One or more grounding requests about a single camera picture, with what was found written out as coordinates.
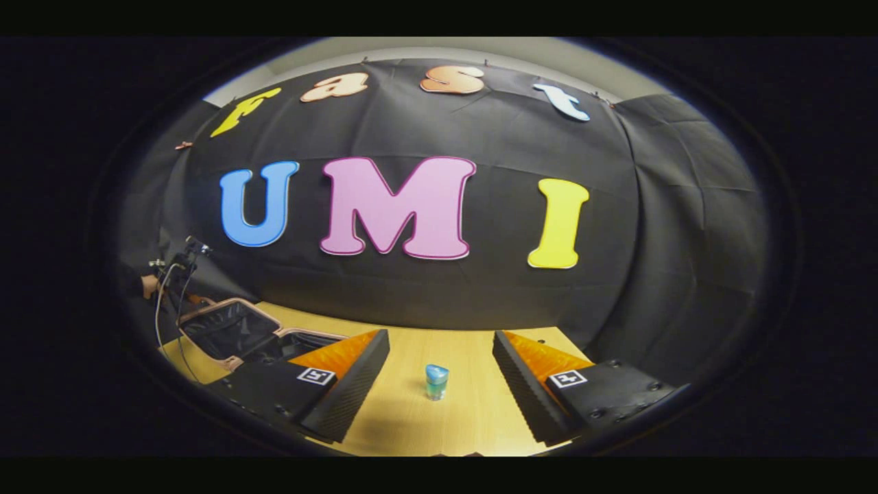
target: black fabric backdrop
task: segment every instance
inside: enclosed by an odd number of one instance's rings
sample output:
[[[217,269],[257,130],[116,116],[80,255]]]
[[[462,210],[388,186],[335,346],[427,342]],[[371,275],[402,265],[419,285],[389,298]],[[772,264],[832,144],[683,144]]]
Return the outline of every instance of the black fabric backdrop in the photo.
[[[770,211],[754,174],[722,132],[673,95],[609,105],[538,76],[480,67],[486,87],[471,95],[426,93],[427,70],[447,60],[368,62],[300,76],[237,98],[218,112],[193,109],[144,161],[126,210],[125,246],[142,255],[143,228],[165,256],[193,234],[214,248],[199,263],[193,291],[265,300],[375,324],[495,330],[558,326],[590,358],[627,360],[681,385],[716,364],[758,321],[770,262]],[[369,89],[301,103],[331,76],[366,72]],[[591,120],[571,119],[533,84],[561,87]],[[244,98],[275,87],[239,124],[210,133]],[[191,148],[173,150],[181,140]],[[323,166],[367,156],[398,191],[431,156],[459,156],[477,172],[464,193],[463,237],[471,251],[453,261],[412,258],[400,244],[379,254],[332,256],[326,236],[332,183]],[[229,240],[220,215],[220,178],[249,169],[244,211],[265,214],[259,173],[293,160],[286,230],[275,243],[248,248]],[[151,170],[160,173],[150,174]],[[528,254],[543,230],[542,178],[583,185],[569,270],[536,269]],[[128,232],[138,230],[139,235]]]
[[[223,270],[262,300],[295,309],[379,324],[443,329],[503,329],[575,321],[579,345],[612,309],[629,270],[637,227],[637,184],[619,120],[597,98],[562,86],[592,117],[580,122],[557,111],[533,84],[554,84],[507,69],[481,67],[486,87],[471,95],[432,94],[419,87],[441,60],[369,62],[286,81],[237,127],[210,138],[232,111],[219,112],[194,141],[185,161],[192,232],[214,249]],[[343,98],[301,103],[327,77],[364,71],[369,89]],[[257,94],[275,86],[255,91]],[[423,159],[459,156],[477,172],[466,184],[463,238],[468,257],[412,258],[401,243],[379,254],[371,243],[357,256],[320,250],[329,224],[332,183],[323,166],[367,156],[398,191]],[[264,217],[266,164],[294,160],[290,219],[284,235],[263,248],[226,238],[220,218],[220,178],[250,169],[245,215]],[[569,270],[536,269],[528,254],[540,241],[542,178],[585,186],[577,236],[579,263]]]

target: pink letter m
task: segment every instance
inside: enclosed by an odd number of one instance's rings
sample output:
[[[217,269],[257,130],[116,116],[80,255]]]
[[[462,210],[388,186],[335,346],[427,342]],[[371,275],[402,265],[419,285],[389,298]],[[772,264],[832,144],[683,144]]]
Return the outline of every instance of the pink letter m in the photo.
[[[402,229],[414,217],[412,238],[402,250],[414,258],[460,259],[470,252],[460,233],[466,179],[475,163],[436,156],[419,164],[394,194],[369,158],[351,157],[327,163],[332,178],[329,235],[320,249],[336,256],[354,256],[366,243],[356,236],[356,217],[378,252],[393,249]]]

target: human hand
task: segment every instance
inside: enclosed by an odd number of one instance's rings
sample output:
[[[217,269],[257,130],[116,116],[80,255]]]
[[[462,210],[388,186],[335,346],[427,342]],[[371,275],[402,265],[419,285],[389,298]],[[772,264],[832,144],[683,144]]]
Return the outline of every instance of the human hand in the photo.
[[[143,282],[143,298],[147,300],[151,299],[155,291],[159,289],[159,279],[154,275],[149,274],[147,276],[141,276],[140,280]]]

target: yellow letter f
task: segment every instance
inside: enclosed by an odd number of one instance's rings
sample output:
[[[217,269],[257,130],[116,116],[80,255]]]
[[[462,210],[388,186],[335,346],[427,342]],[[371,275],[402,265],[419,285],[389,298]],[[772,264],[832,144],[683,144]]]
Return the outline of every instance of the yellow letter f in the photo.
[[[213,131],[213,134],[211,134],[211,137],[216,137],[217,135],[220,135],[220,134],[226,132],[227,130],[234,128],[236,125],[238,125],[238,119],[240,117],[246,117],[247,115],[250,115],[256,108],[259,107],[259,105],[263,102],[264,99],[271,98],[272,96],[278,94],[279,92],[280,92],[280,88],[275,88],[271,91],[266,91],[262,94],[257,94],[252,98],[247,98],[247,99],[241,101],[234,108],[234,110],[231,113],[229,113],[229,115],[226,117],[226,119],[223,120],[223,122],[221,124],[219,124],[219,127],[217,127],[217,129]]]

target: small plastic cup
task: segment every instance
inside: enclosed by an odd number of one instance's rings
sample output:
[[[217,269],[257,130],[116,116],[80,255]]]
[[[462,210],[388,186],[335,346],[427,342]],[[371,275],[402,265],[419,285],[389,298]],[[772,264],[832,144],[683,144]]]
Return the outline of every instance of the small plastic cup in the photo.
[[[427,398],[434,402],[443,399],[447,385],[448,369],[434,365],[427,366]]]

